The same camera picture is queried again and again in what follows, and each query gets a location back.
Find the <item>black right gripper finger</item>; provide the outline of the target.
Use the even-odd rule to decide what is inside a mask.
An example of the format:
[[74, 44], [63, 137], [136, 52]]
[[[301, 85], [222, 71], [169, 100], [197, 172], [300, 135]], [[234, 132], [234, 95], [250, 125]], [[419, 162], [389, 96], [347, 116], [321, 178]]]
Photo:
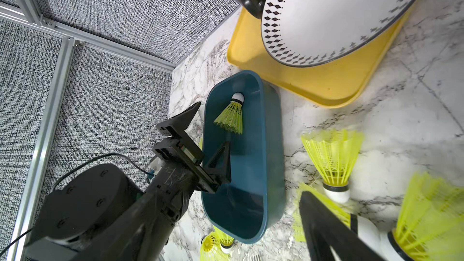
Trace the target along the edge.
[[383, 258], [370, 249], [335, 217], [320, 219], [324, 205], [303, 193], [299, 202], [300, 216], [309, 255], [312, 261], [333, 261], [334, 250], [343, 261], [381, 261]]

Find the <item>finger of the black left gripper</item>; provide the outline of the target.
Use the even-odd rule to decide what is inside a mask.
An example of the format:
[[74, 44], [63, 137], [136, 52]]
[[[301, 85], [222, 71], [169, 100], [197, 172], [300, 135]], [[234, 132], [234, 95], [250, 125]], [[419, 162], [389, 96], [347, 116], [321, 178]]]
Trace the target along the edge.
[[204, 170], [218, 184], [229, 184], [232, 181], [231, 171], [231, 142], [225, 141], [204, 165]]
[[180, 134], [184, 132], [193, 120], [201, 106], [198, 101], [183, 112], [161, 122], [156, 125], [157, 130], [162, 134]]

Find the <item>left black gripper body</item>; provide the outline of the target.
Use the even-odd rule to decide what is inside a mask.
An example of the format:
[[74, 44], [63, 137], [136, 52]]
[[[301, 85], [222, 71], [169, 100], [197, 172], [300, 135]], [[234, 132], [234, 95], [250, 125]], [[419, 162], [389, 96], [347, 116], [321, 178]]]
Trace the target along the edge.
[[153, 146], [155, 155], [166, 163], [174, 162], [190, 170], [199, 179], [197, 190], [216, 193], [219, 184], [201, 167], [204, 153], [185, 129], [166, 124], [158, 124], [156, 128], [165, 139]]

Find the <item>yellow shuttlecock one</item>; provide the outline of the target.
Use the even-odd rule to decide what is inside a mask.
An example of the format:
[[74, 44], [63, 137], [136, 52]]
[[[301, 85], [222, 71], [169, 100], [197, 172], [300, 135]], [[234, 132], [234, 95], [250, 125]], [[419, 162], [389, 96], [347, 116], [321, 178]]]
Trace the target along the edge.
[[244, 95], [242, 93], [234, 93], [230, 104], [217, 116], [214, 124], [226, 131], [241, 135], [243, 133], [243, 105]]

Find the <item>teal plastic storage box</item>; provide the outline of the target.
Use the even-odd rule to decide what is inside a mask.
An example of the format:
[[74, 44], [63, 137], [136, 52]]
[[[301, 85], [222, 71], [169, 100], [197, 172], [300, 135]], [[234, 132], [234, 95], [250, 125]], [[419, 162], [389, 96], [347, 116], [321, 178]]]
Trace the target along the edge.
[[[214, 124], [234, 93], [244, 95], [243, 133]], [[207, 163], [231, 142], [232, 181], [215, 194], [202, 193], [211, 223], [244, 244], [254, 244], [281, 219], [285, 208], [282, 112], [277, 91], [253, 71], [241, 71], [210, 91], [204, 110], [203, 151]]]

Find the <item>yellow shuttlecock three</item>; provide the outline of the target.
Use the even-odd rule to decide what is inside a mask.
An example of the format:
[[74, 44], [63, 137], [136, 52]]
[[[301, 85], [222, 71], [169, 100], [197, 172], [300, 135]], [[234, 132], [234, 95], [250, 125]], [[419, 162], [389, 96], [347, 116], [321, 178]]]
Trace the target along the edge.
[[200, 261], [229, 261], [229, 255], [221, 250], [219, 238], [211, 232], [202, 240]]

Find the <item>yellow shuttlecock four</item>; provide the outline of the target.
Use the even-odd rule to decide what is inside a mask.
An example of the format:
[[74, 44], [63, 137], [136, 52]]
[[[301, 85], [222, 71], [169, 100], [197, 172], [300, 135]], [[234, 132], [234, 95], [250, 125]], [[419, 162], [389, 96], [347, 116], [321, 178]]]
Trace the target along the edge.
[[219, 238], [221, 250], [225, 254], [230, 254], [232, 252], [235, 239], [215, 226], [214, 229], [215, 233], [217, 234], [217, 237]]

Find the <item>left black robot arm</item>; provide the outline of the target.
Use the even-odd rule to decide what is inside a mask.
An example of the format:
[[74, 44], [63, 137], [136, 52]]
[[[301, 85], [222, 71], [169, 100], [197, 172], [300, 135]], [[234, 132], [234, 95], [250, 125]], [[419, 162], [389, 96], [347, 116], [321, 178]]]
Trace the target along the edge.
[[140, 190], [116, 165], [92, 161], [71, 171], [64, 188], [54, 185], [39, 212], [25, 255], [36, 261], [152, 261], [186, 213], [194, 191], [214, 194], [232, 180], [230, 143], [207, 164], [186, 129], [195, 103], [157, 124], [163, 141], [153, 146], [161, 169]]

